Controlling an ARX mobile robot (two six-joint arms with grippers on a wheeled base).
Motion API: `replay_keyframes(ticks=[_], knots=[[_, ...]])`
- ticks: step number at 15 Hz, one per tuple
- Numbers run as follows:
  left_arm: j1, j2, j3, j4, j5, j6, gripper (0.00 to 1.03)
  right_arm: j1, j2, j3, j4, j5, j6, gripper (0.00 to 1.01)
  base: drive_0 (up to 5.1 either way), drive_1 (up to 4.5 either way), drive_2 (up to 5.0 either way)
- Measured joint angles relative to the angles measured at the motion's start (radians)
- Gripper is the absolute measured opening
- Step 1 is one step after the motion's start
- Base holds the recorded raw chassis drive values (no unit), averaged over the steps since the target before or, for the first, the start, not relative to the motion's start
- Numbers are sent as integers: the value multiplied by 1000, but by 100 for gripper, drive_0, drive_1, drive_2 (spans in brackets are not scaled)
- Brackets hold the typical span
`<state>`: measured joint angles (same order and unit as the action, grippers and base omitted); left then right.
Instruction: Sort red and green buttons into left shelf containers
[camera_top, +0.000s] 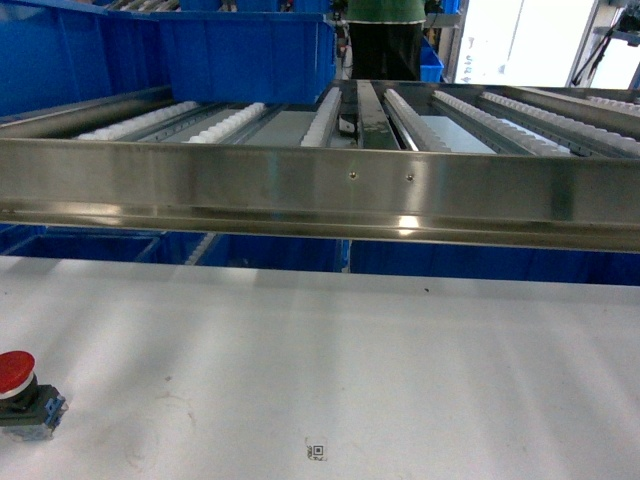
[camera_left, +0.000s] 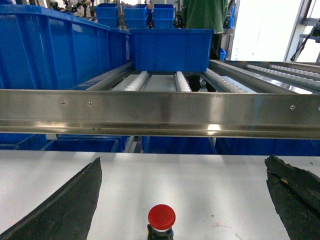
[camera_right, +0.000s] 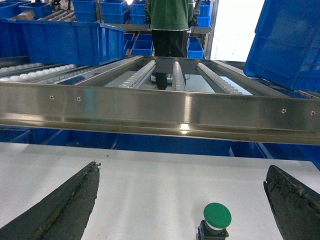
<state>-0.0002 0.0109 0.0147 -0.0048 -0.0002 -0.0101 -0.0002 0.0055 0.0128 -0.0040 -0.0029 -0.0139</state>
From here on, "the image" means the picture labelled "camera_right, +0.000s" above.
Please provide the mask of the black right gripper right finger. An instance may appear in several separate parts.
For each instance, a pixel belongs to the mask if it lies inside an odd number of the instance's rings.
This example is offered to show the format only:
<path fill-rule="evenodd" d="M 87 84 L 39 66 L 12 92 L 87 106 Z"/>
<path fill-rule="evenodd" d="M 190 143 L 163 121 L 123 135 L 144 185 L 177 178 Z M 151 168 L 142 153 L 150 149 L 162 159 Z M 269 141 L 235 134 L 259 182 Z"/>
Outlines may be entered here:
<path fill-rule="evenodd" d="M 276 165 L 269 166 L 263 187 L 284 240 L 320 238 L 319 193 Z"/>

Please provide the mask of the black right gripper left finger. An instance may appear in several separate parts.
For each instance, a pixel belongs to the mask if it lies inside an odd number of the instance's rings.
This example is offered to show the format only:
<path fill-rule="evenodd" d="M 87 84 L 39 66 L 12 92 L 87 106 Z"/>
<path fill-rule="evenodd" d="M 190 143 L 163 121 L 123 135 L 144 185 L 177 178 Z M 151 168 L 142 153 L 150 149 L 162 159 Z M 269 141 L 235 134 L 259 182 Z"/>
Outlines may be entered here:
<path fill-rule="evenodd" d="M 100 164 L 90 162 L 0 229 L 2 240 L 80 240 L 97 198 Z"/>

